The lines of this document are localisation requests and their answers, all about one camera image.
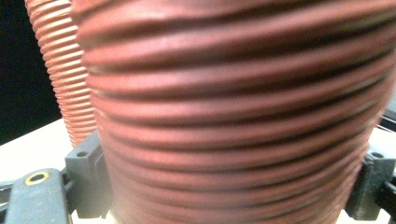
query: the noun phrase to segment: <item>hole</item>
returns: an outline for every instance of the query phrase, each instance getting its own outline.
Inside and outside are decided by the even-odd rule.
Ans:
[[[40,180],[40,179],[42,179],[42,178],[44,178],[44,177],[45,177],[45,176],[42,175],[42,174],[34,175],[34,176],[32,176],[32,177],[30,178],[30,181],[37,181],[37,180]]]
[[[50,177],[50,173],[47,172],[37,172],[35,174],[30,175],[25,179],[25,184],[26,185],[36,185],[39,183],[44,182],[46,179]]]
[[[84,151],[79,152],[79,153],[77,154],[78,157],[85,157],[85,156],[87,156],[87,155],[88,155],[88,153],[87,153],[87,152],[84,152]]]
[[[372,152],[372,155],[374,157],[377,157],[377,158],[384,158],[384,156],[381,153],[378,153],[378,152]]]

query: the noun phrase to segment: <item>white table surface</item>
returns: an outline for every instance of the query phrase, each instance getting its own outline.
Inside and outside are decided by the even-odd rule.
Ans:
[[[373,131],[370,141],[395,148],[390,153],[396,153],[396,134],[378,129]],[[36,131],[28,133],[11,142],[0,146],[0,182],[20,178],[35,170],[43,168],[64,168],[64,157],[72,150],[64,121],[59,119]],[[112,223],[111,217],[102,219],[77,219],[73,214],[75,224],[105,224]],[[388,224],[389,215],[381,211],[377,221],[355,221],[343,211],[337,224]]]

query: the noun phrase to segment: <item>screw hole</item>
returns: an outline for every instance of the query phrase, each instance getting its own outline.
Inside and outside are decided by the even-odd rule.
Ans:
[[[42,179],[42,178],[44,178],[44,177],[45,177],[45,176],[42,175],[42,174],[34,175],[34,176],[32,176],[32,177],[30,178],[30,181],[37,181],[37,180],[40,180],[40,179]]]
[[[25,184],[29,186],[36,185],[44,182],[48,177],[50,177],[50,174],[47,172],[35,173],[25,179]]]
[[[84,152],[84,151],[79,152],[79,153],[77,154],[78,157],[85,157],[85,156],[87,156],[87,155],[88,155],[88,153],[87,153],[87,152]]]
[[[384,158],[384,156],[381,154],[381,153],[378,153],[378,152],[372,152],[372,155],[374,156],[374,157],[377,157],[377,158]]]

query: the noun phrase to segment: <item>black background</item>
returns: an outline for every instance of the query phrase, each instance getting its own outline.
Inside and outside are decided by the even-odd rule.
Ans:
[[[61,114],[23,0],[0,0],[0,145]]]

